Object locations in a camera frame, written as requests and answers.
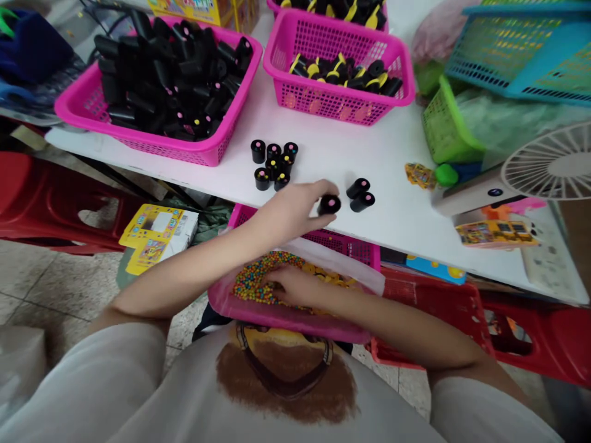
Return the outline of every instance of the person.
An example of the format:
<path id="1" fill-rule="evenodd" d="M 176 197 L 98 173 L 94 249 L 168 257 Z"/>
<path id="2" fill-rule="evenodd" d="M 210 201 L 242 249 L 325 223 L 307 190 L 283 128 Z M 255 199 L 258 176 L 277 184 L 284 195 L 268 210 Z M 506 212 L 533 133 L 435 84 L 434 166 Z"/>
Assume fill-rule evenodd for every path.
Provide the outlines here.
<path id="1" fill-rule="evenodd" d="M 430 423 L 331 341 L 240 322 L 196 340 L 161 381 L 171 319 L 231 270 L 335 220 L 309 217 L 324 194 L 338 189 L 327 180 L 289 185 L 240 227 L 142 274 L 0 429 L 0 441 L 561 441 L 466 335 L 289 266 L 266 276 L 283 287 L 278 297 L 347 319 L 427 370 Z"/>

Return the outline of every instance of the white t-shirt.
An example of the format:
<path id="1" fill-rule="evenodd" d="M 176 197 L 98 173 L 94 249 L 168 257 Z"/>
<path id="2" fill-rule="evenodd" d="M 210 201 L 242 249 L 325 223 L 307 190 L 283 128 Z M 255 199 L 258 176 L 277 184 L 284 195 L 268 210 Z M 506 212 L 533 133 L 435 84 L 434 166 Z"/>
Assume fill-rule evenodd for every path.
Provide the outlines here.
<path id="1" fill-rule="evenodd" d="M 429 425 L 328 341 L 232 323 L 199 339 L 161 382 L 166 342 L 121 324 L 78 343 L 0 442 L 560 442 L 535 413 L 479 381 L 441 380 Z"/>

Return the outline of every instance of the tiled floor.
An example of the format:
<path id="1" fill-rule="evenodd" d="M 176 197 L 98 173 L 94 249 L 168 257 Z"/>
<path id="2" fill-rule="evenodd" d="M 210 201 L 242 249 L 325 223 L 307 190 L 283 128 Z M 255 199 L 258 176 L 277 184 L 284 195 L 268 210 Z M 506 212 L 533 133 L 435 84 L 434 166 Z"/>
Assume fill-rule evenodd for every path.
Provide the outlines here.
<path id="1" fill-rule="evenodd" d="M 112 185 L 110 180 L 65 153 L 54 153 L 51 158 Z M 145 187 L 149 189 L 149 186 L 152 184 L 148 180 Z M 115 276 L 120 258 L 120 253 L 78 257 L 0 241 L 0 324 L 45 329 L 49 363 L 55 365 L 84 337 L 89 321 L 118 293 Z M 207 297 L 202 296 L 174 318 L 167 346 L 168 367 L 191 343 L 193 329 L 206 304 Z M 353 355 L 428 419 L 430 391 L 423 371 L 378 365 L 360 346 L 356 346 Z M 534 410 L 554 424 L 540 376 L 510 366 L 506 369 L 532 398 Z"/>

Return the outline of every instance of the green plastic basket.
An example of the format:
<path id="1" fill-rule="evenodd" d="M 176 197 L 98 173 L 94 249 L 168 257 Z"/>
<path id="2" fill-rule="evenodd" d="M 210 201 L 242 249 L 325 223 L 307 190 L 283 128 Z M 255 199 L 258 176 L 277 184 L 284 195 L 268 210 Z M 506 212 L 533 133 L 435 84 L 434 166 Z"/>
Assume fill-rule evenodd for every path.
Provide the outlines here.
<path id="1" fill-rule="evenodd" d="M 439 77 L 439 86 L 423 113 L 423 129 L 431 157 L 438 164 L 482 161 L 486 148 L 466 128 L 445 75 Z"/>

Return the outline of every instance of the fan grille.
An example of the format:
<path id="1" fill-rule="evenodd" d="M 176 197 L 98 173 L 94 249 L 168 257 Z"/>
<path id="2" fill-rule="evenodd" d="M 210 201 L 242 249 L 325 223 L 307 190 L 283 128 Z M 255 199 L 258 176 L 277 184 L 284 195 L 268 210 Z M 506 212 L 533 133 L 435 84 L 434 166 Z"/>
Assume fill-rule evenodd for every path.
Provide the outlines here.
<path id="1" fill-rule="evenodd" d="M 591 121 L 562 127 L 522 146 L 505 161 L 502 178 L 522 195 L 591 198 Z"/>

